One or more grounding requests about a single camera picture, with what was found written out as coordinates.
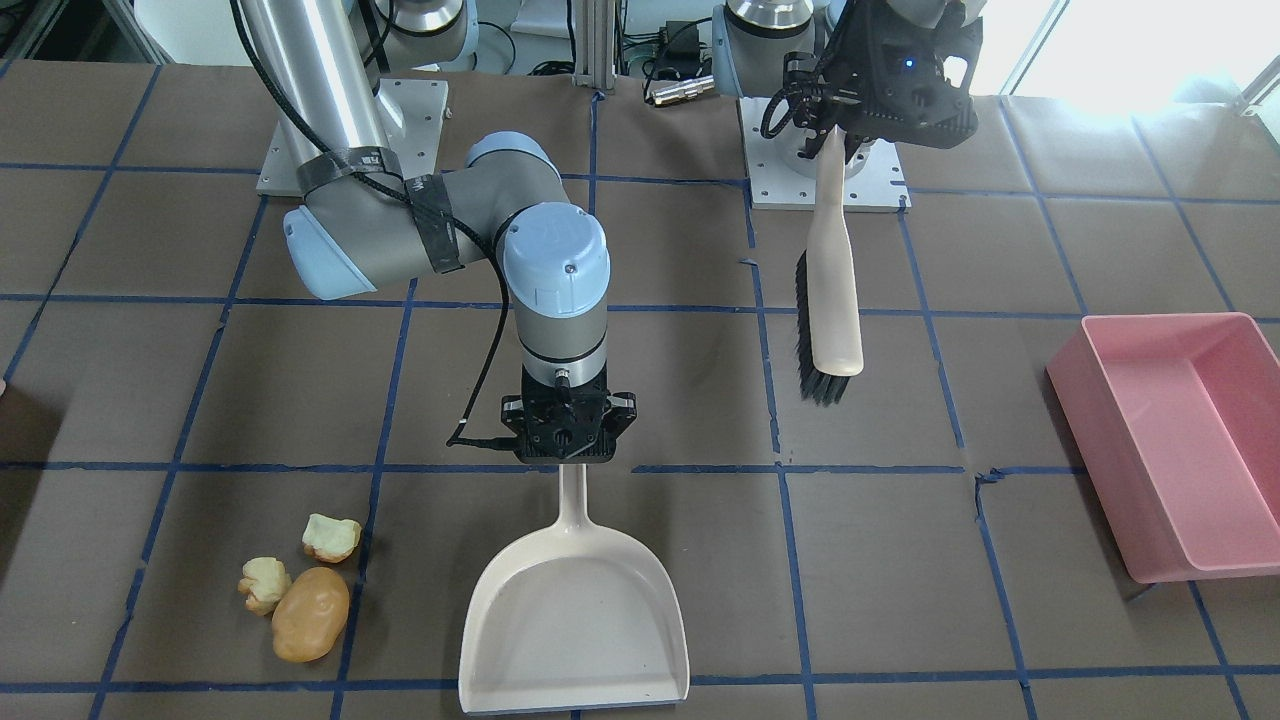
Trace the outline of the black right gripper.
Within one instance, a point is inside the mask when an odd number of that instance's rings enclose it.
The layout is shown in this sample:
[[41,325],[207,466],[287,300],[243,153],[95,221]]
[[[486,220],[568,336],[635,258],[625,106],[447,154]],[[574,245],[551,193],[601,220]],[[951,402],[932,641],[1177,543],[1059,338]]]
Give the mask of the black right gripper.
[[608,462],[637,416],[636,396],[613,395],[607,377],[571,387],[521,378],[521,393],[502,398],[500,421],[515,433],[515,456],[531,465]]

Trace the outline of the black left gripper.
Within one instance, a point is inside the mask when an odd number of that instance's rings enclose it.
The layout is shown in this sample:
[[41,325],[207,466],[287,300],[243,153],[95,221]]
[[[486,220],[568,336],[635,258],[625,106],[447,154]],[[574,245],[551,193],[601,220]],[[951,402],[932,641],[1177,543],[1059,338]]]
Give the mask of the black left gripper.
[[815,159],[832,129],[846,159],[877,140],[952,149],[970,138],[983,6],[846,1],[819,53],[783,58],[782,124],[809,133],[797,156]]

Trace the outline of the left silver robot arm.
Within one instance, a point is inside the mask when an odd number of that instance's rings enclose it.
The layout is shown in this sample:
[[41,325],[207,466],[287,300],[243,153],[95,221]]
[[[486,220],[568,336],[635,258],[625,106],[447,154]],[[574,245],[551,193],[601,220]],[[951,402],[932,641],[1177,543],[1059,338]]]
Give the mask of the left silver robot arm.
[[726,1],[712,14],[716,88],[763,97],[759,135],[803,133],[817,158],[840,133],[846,159],[878,140],[952,149],[978,128],[970,94],[979,1],[835,1],[819,35],[810,1]]

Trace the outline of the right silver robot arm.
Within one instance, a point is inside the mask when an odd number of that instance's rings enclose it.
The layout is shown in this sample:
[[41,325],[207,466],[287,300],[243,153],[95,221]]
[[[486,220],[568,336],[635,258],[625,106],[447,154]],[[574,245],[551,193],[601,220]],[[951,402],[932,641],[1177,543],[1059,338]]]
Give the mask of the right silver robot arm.
[[475,143],[460,170],[411,176],[392,149],[340,1],[233,1],[232,22],[282,117],[302,202],[284,234],[303,284],[346,299],[485,261],[524,350],[503,398],[507,437],[449,445],[526,464],[607,462],[637,415],[607,379],[611,255],[543,147],[518,132]]

